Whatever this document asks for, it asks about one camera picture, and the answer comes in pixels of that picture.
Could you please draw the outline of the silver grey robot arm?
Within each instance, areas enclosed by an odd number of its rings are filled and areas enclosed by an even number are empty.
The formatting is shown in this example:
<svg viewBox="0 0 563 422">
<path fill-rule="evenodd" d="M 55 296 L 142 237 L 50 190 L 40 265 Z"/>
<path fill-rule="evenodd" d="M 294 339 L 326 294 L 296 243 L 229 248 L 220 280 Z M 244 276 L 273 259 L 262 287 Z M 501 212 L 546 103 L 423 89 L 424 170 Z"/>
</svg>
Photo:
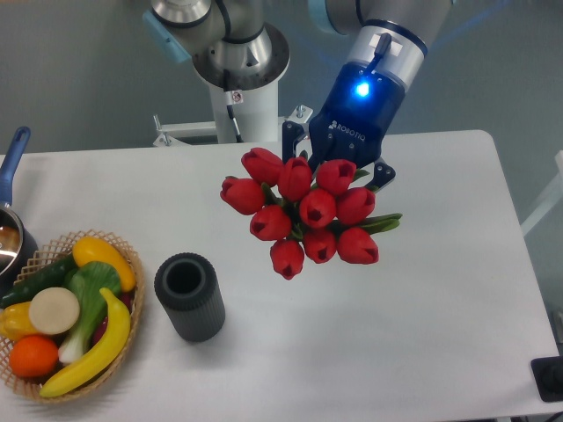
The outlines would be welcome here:
<svg viewBox="0 0 563 422">
<path fill-rule="evenodd" d="M 311 143 L 309 164 L 347 159 L 372 167 L 370 185 L 395 178 L 382 141 L 451 8 L 449 1 L 311 1 L 322 30 L 355 41 L 320 111 L 278 114 L 289 44 L 260 1 L 154 1 L 143 14 L 154 41 L 189 60 L 207 84 L 221 143 L 279 142 L 284 159 Z"/>
</svg>

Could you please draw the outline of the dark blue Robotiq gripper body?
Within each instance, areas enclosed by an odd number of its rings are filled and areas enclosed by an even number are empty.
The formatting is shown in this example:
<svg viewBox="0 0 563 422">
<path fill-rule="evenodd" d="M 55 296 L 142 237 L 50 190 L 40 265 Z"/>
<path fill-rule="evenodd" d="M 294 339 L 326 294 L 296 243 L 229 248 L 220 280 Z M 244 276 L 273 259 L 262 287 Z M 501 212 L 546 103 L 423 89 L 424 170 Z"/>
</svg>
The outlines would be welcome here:
<svg viewBox="0 0 563 422">
<path fill-rule="evenodd" d="M 404 88 L 357 62 L 340 70 L 319 114 L 310 122 L 316 170 L 325 161 L 345 159 L 358 168 L 381 156 L 382 140 L 404 99 Z"/>
</svg>

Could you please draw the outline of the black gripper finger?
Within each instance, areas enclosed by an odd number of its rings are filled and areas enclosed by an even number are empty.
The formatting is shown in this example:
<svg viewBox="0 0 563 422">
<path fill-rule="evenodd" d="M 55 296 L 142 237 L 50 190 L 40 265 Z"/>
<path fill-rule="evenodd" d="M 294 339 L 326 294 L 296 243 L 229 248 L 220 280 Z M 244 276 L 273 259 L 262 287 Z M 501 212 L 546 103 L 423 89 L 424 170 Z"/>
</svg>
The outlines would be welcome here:
<svg viewBox="0 0 563 422">
<path fill-rule="evenodd" d="M 395 177 L 395 170 L 382 158 L 379 158 L 374 162 L 373 178 L 368 183 L 368 188 L 377 192 L 389 185 Z"/>
<path fill-rule="evenodd" d="M 281 160 L 288 162 L 290 158 L 303 157 L 309 159 L 304 149 L 297 153 L 297 146 L 308 136 L 305 126 L 292 120 L 285 120 L 281 125 Z"/>
</svg>

